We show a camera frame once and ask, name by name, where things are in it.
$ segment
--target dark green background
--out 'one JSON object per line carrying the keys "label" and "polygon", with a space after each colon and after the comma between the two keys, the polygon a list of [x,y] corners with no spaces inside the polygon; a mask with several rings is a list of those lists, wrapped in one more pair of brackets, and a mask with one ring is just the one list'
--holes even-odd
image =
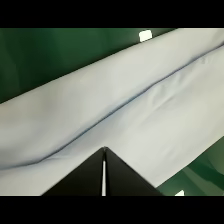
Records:
{"label": "dark green background", "polygon": [[175,28],[0,28],[0,103]]}

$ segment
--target black triangular object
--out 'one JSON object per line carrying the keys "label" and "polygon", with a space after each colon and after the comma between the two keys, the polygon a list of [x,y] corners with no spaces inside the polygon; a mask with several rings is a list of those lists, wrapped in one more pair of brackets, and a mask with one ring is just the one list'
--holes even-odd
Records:
{"label": "black triangular object", "polygon": [[101,196],[104,149],[99,149],[43,196]]}
{"label": "black triangular object", "polygon": [[107,196],[162,196],[110,149],[106,149]]}

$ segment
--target white fabric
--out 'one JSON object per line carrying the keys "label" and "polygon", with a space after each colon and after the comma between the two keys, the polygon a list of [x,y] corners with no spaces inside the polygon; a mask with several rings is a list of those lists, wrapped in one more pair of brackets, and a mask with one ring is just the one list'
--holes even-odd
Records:
{"label": "white fabric", "polygon": [[40,195],[102,146],[153,185],[167,180],[224,134],[223,48],[158,82],[50,158],[6,168],[44,158],[223,40],[222,29],[174,31],[0,105],[0,194]]}

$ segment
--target green surface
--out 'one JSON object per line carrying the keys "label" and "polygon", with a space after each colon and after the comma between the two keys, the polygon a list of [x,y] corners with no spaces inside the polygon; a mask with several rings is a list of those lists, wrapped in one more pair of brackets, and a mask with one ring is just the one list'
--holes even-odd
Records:
{"label": "green surface", "polygon": [[164,195],[184,191],[185,196],[224,195],[224,137],[192,163],[158,187]]}
{"label": "green surface", "polygon": [[175,28],[0,28],[0,103]]}

